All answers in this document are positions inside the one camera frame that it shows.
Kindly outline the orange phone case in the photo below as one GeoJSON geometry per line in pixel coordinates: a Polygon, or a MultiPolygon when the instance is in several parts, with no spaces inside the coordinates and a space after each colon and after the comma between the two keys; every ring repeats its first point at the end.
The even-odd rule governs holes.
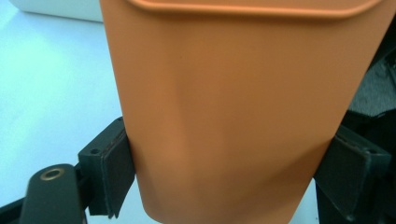
{"type": "Polygon", "coordinates": [[[100,0],[143,207],[289,224],[396,0],[100,0]]]}

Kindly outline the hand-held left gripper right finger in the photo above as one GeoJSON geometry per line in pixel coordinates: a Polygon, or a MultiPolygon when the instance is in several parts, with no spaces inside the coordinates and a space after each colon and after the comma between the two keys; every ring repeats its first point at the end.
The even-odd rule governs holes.
{"type": "Polygon", "coordinates": [[[387,223],[391,155],[341,126],[315,175],[321,223],[387,223]]]}

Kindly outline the white oblong plastic bin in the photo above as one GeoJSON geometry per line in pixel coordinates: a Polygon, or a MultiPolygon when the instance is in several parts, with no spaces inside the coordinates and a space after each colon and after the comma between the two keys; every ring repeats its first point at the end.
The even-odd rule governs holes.
{"type": "Polygon", "coordinates": [[[8,0],[24,12],[102,22],[99,0],[8,0]]]}

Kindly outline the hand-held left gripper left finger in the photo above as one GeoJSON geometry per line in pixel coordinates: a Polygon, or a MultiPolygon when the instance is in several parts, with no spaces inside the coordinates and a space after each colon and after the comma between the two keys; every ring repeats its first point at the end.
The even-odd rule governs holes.
{"type": "Polygon", "coordinates": [[[112,121],[78,153],[84,177],[92,183],[92,216],[118,217],[135,178],[123,117],[112,121]]]}

